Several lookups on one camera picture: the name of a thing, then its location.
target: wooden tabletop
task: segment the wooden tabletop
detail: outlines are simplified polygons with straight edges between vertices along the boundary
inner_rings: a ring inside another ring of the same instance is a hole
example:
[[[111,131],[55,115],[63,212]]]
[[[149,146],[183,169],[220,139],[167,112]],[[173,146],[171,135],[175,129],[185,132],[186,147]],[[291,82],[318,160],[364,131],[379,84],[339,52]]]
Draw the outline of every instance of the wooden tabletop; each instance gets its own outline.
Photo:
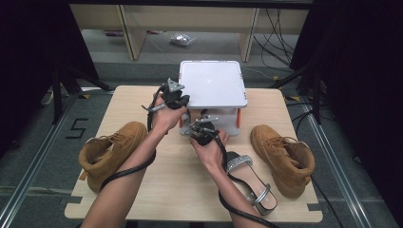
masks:
[[[97,137],[115,133],[131,121],[146,125],[146,111],[155,86],[121,85],[107,108]],[[226,149],[240,155],[249,155],[253,169],[263,182],[269,182],[278,200],[274,212],[265,216],[273,222],[320,222],[322,212],[317,208],[317,195],[312,183],[298,199],[285,198],[276,188],[269,166],[252,148],[249,135],[258,124],[273,127],[281,136],[296,138],[296,133],[282,94],[277,89],[246,88],[248,106],[241,110],[240,133],[230,138]],[[157,147],[157,158],[147,168],[138,196],[126,219],[172,221],[230,221],[228,211],[221,205],[216,184],[205,172],[188,138],[171,129]],[[246,194],[246,188],[237,184]],[[65,215],[70,219],[83,219],[96,198],[86,181],[77,180],[71,194],[74,202],[67,204]]]

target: person's right hand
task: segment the person's right hand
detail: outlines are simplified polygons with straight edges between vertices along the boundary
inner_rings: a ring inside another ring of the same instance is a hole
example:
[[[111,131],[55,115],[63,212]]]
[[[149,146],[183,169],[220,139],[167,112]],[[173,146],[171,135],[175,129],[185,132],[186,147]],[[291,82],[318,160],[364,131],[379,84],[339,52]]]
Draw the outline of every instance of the person's right hand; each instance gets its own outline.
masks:
[[[219,129],[219,131],[221,142],[224,146],[226,146],[229,136],[224,130]],[[209,144],[202,146],[198,144],[196,140],[190,138],[190,144],[192,144],[192,146],[195,148],[199,160],[207,170],[216,168],[222,169],[222,151],[215,140],[212,140]]]
[[[154,106],[164,104],[162,94],[160,93],[157,96],[158,97],[157,97],[157,100],[156,100]],[[178,123],[181,116],[184,113],[186,113],[186,110],[187,109],[185,106],[183,106],[179,109],[171,109],[168,106],[165,106],[164,108],[158,110],[153,115],[153,120],[152,120],[153,129],[154,128],[158,129],[159,131],[162,131],[164,134],[167,134],[170,129],[175,127],[175,125]]]

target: tan boot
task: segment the tan boot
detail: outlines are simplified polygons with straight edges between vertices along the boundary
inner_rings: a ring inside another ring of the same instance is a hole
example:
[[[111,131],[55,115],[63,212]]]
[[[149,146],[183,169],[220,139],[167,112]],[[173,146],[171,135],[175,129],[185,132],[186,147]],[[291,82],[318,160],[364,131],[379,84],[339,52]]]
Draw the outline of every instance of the tan boot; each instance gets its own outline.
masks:
[[[252,129],[251,144],[272,171],[279,192],[287,198],[297,198],[305,191],[315,169],[315,158],[304,142],[281,137],[268,125]]]
[[[89,139],[80,151],[78,162],[85,170],[89,188],[99,193],[101,184],[114,174],[147,134],[144,124],[130,122],[111,136]]]

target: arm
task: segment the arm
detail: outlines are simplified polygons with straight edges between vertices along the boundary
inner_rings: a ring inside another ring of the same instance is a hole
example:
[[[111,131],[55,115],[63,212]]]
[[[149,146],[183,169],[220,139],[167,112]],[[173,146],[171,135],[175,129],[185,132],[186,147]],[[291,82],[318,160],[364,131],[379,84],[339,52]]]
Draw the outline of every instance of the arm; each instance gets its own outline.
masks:
[[[223,130],[220,130],[219,136],[223,145],[226,145],[229,139],[228,135]],[[259,217],[259,213],[252,207],[250,202],[248,202],[246,197],[228,178],[225,171],[222,169],[222,152],[218,144],[215,141],[212,141],[206,146],[201,146],[193,139],[190,140],[190,143],[195,148],[195,151],[201,160],[201,163],[204,165],[204,168],[213,179],[214,183],[218,186],[225,201],[234,208]],[[235,227],[266,227],[249,220],[248,218],[241,217],[232,212],[229,213]]]
[[[159,96],[155,105],[162,103],[163,99]],[[163,136],[177,124],[185,112],[185,107],[177,110],[165,107],[154,113],[153,128],[118,172],[148,161]],[[120,227],[136,199],[145,170],[146,168],[107,184],[91,205],[81,227]]]

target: white plastic container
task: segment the white plastic container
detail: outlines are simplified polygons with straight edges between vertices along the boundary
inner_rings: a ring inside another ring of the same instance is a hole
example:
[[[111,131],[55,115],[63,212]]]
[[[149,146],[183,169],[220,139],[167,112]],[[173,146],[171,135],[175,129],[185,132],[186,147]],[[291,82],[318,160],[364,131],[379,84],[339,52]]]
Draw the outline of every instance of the white plastic container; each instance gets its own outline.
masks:
[[[187,105],[194,122],[203,115],[217,117],[212,122],[216,128],[224,129],[228,135],[240,133],[240,110],[247,106],[245,86],[240,64],[236,61],[183,61],[179,84],[184,86],[182,95],[189,95]],[[186,124],[189,115],[182,116],[181,134],[190,134]]]

